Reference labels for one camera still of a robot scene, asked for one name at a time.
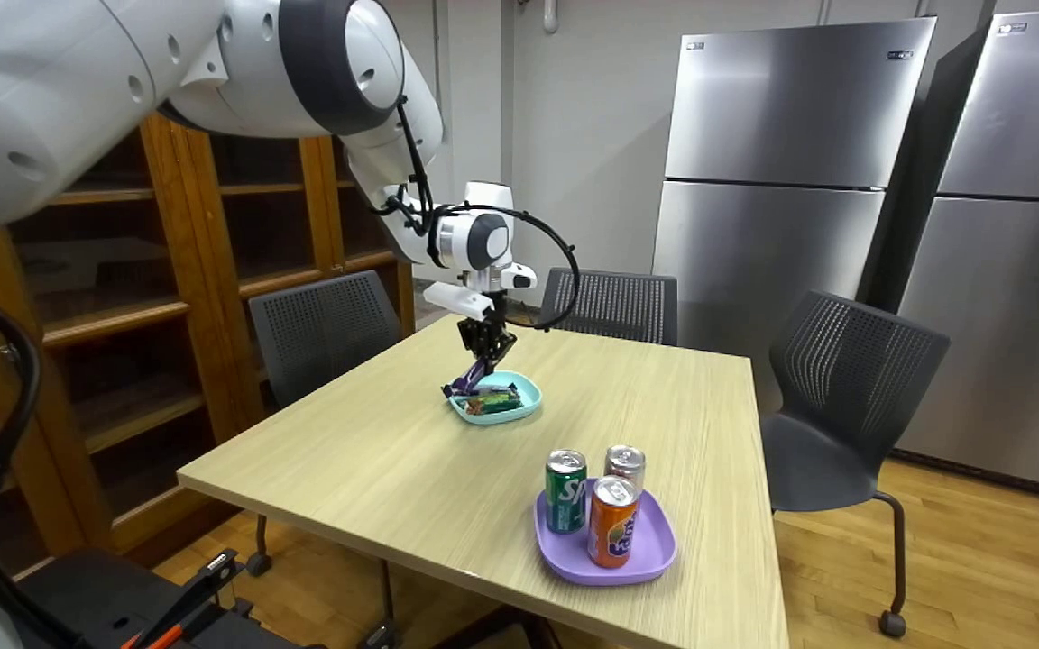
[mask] refrigerator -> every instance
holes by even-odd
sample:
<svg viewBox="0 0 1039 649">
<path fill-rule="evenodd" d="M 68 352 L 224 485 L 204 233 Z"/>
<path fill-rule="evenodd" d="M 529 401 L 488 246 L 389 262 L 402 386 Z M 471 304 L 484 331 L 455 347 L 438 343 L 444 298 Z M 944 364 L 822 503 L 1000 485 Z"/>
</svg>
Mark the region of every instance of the refrigerator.
<svg viewBox="0 0 1039 649">
<path fill-rule="evenodd" d="M 693 33 L 679 45 L 653 273 L 679 343 L 751 352 L 812 288 L 856 295 L 934 20 Z"/>
<path fill-rule="evenodd" d="M 1039 9 L 934 73 L 934 175 L 899 315 L 951 339 L 901 450 L 1039 485 Z"/>
</svg>

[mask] aluminum can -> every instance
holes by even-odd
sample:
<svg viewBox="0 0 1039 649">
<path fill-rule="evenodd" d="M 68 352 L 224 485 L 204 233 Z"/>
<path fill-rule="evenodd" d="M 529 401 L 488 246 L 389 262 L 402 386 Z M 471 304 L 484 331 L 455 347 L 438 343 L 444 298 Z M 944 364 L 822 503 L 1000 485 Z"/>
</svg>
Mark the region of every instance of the aluminum can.
<svg viewBox="0 0 1039 649">
<path fill-rule="evenodd" d="M 588 456 L 574 450 L 550 450 L 543 461 L 543 496 L 550 533 L 579 531 L 588 503 Z"/>
<path fill-rule="evenodd" d="M 625 474 L 643 490 L 645 461 L 650 456 L 638 447 L 614 444 L 614 447 L 607 447 L 602 474 Z"/>
<path fill-rule="evenodd" d="M 615 569 L 631 560 L 638 485 L 621 474 L 600 474 L 592 485 L 588 560 Z"/>
</svg>

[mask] wooden table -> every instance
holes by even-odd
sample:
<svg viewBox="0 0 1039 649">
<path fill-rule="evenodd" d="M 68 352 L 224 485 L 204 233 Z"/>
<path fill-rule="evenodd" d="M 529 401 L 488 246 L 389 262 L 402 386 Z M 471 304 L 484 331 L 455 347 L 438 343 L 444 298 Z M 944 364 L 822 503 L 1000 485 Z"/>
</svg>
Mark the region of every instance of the wooden table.
<svg viewBox="0 0 1039 649">
<path fill-rule="evenodd" d="M 455 317 L 179 470 L 179 484 L 327 539 L 626 645 L 786 645 L 751 359 L 574 331 L 519 331 L 505 369 L 539 386 L 524 420 L 476 429 L 438 398 L 470 364 Z M 543 572 L 529 514 L 550 447 L 645 450 L 679 560 L 638 586 Z"/>
</svg>

